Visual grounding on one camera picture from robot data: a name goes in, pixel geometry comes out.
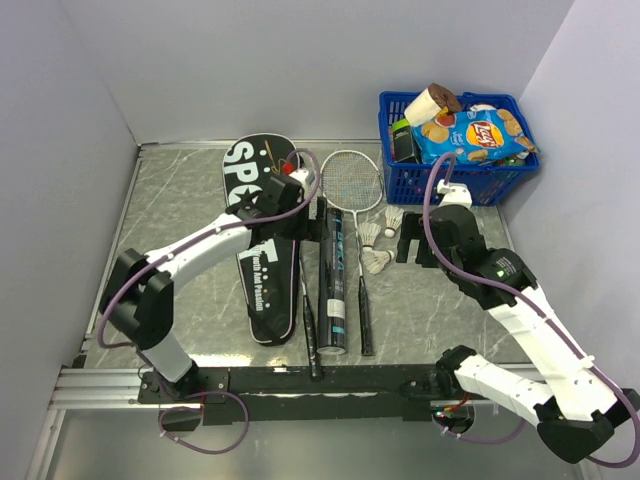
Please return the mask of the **white shuttlecock back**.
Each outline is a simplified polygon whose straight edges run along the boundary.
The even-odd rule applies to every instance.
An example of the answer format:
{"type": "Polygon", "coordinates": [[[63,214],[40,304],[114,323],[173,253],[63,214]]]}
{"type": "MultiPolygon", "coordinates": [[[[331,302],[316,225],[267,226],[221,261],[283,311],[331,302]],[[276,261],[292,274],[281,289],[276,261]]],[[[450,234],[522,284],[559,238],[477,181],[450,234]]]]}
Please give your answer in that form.
{"type": "Polygon", "coordinates": [[[385,208],[385,222],[384,235],[387,238],[393,238],[401,227],[403,220],[404,210],[395,206],[388,205],[385,208]]]}

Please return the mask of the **white shuttlecock front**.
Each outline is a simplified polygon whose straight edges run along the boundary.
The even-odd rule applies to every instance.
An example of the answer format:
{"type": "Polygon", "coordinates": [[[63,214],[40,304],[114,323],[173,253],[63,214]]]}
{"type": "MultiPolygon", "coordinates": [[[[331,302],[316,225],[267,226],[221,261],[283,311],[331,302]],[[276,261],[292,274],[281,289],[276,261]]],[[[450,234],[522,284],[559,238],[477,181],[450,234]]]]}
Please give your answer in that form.
{"type": "Polygon", "coordinates": [[[372,274],[377,275],[381,273],[384,268],[395,259],[395,253],[391,250],[364,250],[362,253],[362,261],[366,270],[372,274]]]}

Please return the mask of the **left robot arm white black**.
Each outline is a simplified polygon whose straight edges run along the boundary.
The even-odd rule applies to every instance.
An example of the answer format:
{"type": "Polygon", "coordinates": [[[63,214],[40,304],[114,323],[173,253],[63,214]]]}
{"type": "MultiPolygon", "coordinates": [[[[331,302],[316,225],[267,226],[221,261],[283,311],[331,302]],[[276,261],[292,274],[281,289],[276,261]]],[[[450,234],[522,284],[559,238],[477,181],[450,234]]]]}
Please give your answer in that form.
{"type": "Polygon", "coordinates": [[[125,251],[103,293],[98,327],[112,325],[123,334],[120,345],[133,348],[154,369],[172,400],[189,400],[200,388],[199,367],[172,332],[175,294],[221,261],[274,237],[317,239],[308,206],[321,184],[306,168],[272,177],[191,235],[155,253],[125,251]]]}

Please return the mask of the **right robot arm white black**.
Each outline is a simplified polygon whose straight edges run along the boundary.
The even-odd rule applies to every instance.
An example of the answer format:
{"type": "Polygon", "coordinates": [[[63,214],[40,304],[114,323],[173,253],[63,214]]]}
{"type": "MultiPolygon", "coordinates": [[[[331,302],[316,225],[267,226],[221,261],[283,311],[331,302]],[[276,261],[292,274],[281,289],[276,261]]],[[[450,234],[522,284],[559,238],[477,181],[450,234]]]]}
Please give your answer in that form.
{"type": "Polygon", "coordinates": [[[639,395],[608,379],[553,312],[524,261],[507,248],[490,248],[474,214],[460,205],[428,215],[406,213],[398,262],[418,241],[416,261],[439,268],[515,339],[543,380],[531,381],[463,345],[436,363],[438,390],[448,398],[480,395],[536,428],[542,442],[571,464],[592,459],[618,426],[637,422],[639,395]]]}

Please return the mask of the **black shuttlecock tube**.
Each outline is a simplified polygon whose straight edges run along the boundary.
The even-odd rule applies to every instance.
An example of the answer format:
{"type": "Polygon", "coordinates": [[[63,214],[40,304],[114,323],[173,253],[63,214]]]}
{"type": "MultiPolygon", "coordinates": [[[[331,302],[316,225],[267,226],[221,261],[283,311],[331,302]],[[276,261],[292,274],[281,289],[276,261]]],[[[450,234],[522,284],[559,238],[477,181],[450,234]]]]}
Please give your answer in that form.
{"type": "Polygon", "coordinates": [[[346,352],[345,249],[343,214],[329,207],[323,215],[319,255],[318,352],[346,352]]]}

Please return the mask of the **white shuttlecock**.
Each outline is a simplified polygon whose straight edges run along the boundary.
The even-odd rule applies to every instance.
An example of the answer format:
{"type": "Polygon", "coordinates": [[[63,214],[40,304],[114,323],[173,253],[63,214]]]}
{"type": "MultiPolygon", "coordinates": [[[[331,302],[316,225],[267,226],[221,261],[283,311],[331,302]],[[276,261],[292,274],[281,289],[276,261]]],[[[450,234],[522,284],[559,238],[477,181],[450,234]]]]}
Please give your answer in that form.
{"type": "Polygon", "coordinates": [[[360,244],[364,250],[372,250],[376,239],[381,233],[381,226],[377,223],[363,222],[358,227],[360,244]]]}
{"type": "Polygon", "coordinates": [[[391,250],[364,250],[362,253],[362,261],[366,270],[372,274],[377,275],[381,273],[384,268],[395,259],[395,253],[391,250]]]}
{"type": "Polygon", "coordinates": [[[403,220],[404,210],[395,206],[388,205],[385,208],[385,222],[384,235],[387,238],[393,238],[401,227],[403,220]]]}

